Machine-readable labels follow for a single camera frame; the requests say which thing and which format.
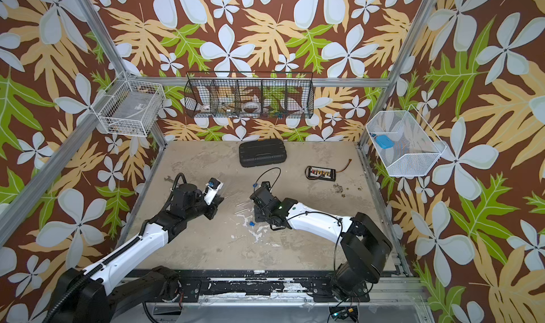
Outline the clear test tube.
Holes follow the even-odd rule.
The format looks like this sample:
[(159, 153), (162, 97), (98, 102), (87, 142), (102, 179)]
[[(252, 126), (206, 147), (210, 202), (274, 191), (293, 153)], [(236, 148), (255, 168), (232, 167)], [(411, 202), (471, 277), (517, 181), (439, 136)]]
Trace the clear test tube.
[(237, 204), (236, 207), (240, 207), (240, 208), (242, 208), (242, 207), (251, 207), (252, 205), (253, 205), (253, 202), (251, 200), (248, 200), (248, 201)]
[(235, 215), (238, 215), (238, 214), (242, 214), (242, 213), (250, 212), (250, 211), (253, 211), (253, 208), (242, 209), (242, 210), (239, 210), (238, 212), (235, 212), (234, 214), (235, 214)]

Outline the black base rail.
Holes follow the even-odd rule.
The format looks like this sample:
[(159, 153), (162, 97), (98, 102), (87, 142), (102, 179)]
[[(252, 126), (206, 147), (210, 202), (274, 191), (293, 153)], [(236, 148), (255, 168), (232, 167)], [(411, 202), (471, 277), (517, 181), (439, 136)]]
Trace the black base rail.
[(327, 270), (175, 270), (183, 303), (233, 300), (367, 303), (374, 283)]

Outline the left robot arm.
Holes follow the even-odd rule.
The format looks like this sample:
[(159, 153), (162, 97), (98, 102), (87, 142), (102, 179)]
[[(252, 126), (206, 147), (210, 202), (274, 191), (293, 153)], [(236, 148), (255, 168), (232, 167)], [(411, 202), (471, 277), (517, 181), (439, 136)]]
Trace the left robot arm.
[(223, 182), (211, 178), (201, 191), (179, 173), (160, 212), (143, 222), (139, 233), (83, 270), (66, 271), (51, 296), (45, 322), (110, 322), (120, 314), (151, 300), (181, 298), (179, 275), (159, 266), (145, 276), (123, 279), (147, 257), (172, 242), (190, 221), (213, 219), (223, 202)]

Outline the white mesh basket right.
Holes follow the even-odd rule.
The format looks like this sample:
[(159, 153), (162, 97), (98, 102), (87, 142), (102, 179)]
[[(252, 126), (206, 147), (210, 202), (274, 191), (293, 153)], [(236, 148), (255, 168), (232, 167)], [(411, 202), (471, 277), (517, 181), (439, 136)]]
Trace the white mesh basket right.
[[(418, 111), (379, 111), (367, 122), (366, 130), (393, 178), (426, 176), (447, 150), (447, 144)], [(394, 147), (381, 149), (375, 142), (379, 135), (387, 135)]]

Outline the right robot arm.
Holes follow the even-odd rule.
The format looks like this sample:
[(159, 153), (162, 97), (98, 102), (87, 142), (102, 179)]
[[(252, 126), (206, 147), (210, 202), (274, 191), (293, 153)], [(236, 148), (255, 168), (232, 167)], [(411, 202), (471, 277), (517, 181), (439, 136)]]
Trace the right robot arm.
[(321, 212), (296, 199), (279, 200), (271, 192), (274, 184), (256, 180), (250, 200), (257, 222), (269, 224), (272, 231), (304, 231), (334, 243), (346, 262), (336, 264), (330, 278), (332, 293), (340, 300), (370, 300), (369, 293), (379, 283), (393, 245), (377, 224), (361, 212), (355, 216), (338, 216)]

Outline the blue object in basket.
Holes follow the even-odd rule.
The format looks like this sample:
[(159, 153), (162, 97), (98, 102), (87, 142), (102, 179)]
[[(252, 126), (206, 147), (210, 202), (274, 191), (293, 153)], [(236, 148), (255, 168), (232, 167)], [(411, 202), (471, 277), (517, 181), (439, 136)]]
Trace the blue object in basket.
[(375, 142), (381, 149), (389, 149), (394, 147), (394, 142), (387, 135), (375, 136)]

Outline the black plastic case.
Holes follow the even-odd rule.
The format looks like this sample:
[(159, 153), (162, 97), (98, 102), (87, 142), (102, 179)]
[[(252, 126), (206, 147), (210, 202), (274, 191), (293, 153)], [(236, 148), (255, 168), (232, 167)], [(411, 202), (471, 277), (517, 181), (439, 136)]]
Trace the black plastic case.
[(278, 138), (242, 143), (238, 152), (239, 162), (244, 168), (279, 164), (288, 157), (284, 142)]

